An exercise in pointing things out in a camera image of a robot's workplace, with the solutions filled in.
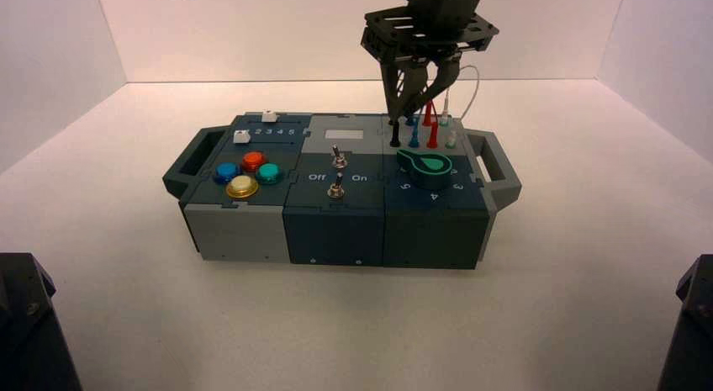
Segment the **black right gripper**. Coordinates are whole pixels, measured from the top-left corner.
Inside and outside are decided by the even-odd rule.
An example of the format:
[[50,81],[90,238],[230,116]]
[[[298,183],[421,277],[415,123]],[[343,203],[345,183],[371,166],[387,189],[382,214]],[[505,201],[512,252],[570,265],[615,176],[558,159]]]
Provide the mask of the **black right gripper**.
[[390,124],[422,109],[460,73],[460,57],[436,61],[436,76],[428,84],[427,62],[418,61],[487,50],[499,29],[477,14],[480,1],[406,0],[365,14],[361,46],[381,63]]

